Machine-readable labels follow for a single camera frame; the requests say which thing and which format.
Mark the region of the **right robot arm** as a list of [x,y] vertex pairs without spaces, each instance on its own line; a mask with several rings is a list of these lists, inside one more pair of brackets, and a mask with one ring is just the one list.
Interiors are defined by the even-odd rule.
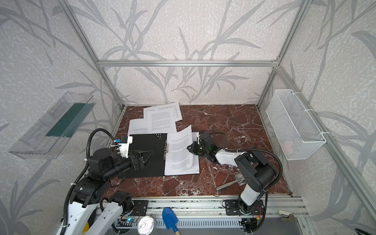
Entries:
[[246,183],[238,196],[237,210],[244,215],[252,214],[256,207],[265,212],[266,201],[261,198],[282,178],[282,161],[264,149],[228,149],[226,141],[227,135],[223,132],[200,132],[198,140],[188,145],[187,150],[215,164],[236,166]]

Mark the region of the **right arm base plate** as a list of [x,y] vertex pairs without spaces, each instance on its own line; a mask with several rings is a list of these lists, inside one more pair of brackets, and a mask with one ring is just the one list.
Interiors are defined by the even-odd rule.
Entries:
[[226,215],[263,215],[265,206],[262,200],[256,200],[252,205],[247,205],[240,198],[234,200],[224,200]]

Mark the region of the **teal folder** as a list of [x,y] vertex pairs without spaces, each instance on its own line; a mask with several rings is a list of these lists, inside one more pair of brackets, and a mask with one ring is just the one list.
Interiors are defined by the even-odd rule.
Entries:
[[116,140],[132,168],[123,178],[199,174],[198,156],[187,149],[193,143],[190,127],[176,133],[136,134]]

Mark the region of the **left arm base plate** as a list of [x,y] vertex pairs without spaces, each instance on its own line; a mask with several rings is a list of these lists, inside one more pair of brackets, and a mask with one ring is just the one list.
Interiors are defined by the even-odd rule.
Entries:
[[128,212],[126,216],[133,216],[133,217],[146,216],[148,203],[149,203],[148,200],[134,200],[133,209],[130,212]]

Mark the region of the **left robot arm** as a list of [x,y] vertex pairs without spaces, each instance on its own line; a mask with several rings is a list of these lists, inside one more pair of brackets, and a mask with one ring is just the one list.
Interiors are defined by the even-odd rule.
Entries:
[[[107,134],[114,142],[110,148],[101,148],[90,153],[91,143],[97,132]],[[121,143],[109,131],[97,128],[90,134],[86,146],[86,164],[65,198],[63,218],[57,231],[59,235],[81,235],[84,227],[102,204],[102,196],[110,188],[110,181],[126,171],[146,167],[154,155],[153,150],[128,150],[132,143]]]

